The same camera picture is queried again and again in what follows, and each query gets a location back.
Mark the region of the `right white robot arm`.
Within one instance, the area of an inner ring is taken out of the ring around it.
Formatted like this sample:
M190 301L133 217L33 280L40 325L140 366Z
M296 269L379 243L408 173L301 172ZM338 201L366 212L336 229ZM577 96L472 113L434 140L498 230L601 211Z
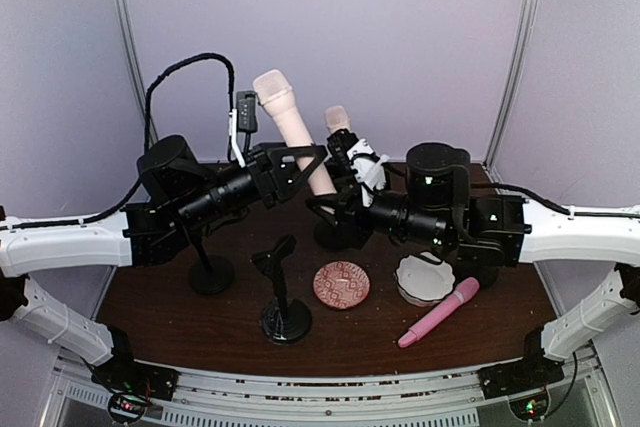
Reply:
M497 185L477 197L470 156L443 143L421 143L406 155L405 190L390 190L384 159L364 142L330 144L344 178L337 193L307 206L341 246L359 248L374 232L396 243L422 245L418 259L447 264L454 275L478 279L484 268L547 260L609 261L605 280L569 312L533 335L531 357L562 362L639 308L639 209L561 206L518 186Z

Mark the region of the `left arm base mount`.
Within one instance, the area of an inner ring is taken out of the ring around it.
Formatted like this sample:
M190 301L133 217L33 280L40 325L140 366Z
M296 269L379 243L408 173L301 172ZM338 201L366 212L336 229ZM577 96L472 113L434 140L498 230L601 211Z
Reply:
M106 410L111 419L126 426L158 409L157 401L171 401L179 379L175 369L136 361L101 366L87 363L86 367L91 381L110 393Z

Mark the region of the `cream microphone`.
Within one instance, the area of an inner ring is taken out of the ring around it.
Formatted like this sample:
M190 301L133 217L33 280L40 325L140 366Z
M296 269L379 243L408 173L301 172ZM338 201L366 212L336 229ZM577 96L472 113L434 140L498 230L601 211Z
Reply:
M253 80L263 110L274 121L288 147L307 147L313 144L312 137L299 113L293 87L278 69L267 71ZM312 157L297 160L301 171L312 163ZM308 178L314 195L335 194L336 189L326 167L321 161Z
M343 129L351 130L350 118L342 105L333 105L325 110L325 124L330 134Z

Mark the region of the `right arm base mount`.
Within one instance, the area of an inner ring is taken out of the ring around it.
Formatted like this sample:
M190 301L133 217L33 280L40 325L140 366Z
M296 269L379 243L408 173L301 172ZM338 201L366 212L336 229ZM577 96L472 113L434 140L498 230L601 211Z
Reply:
M521 421L543 420L551 413L550 384L564 379L563 364L520 359L477 372L486 400L507 397L511 413Z

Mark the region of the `pink microphone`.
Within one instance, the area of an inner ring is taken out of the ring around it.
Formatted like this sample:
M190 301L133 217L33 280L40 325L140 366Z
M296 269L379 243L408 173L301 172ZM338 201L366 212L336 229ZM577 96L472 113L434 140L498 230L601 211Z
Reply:
M461 306L469 302L480 290L477 279L469 277L458 284L453 292L440 304L429 311L423 318L413 324L397 341L400 348L407 348L423 339L444 320L450 317Z

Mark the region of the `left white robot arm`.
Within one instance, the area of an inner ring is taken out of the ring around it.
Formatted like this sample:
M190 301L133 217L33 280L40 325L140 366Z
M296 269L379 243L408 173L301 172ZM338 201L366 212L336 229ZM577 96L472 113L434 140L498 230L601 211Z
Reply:
M165 264L251 204L293 198L322 165L322 145L262 143L243 164L215 171L199 163L186 139L165 137L137 161L136 188L149 199L122 200L89 217L1 218L1 318L22 321L50 343L75 352L95 368L131 366L126 334L95 323L50 297L36 271L81 266Z

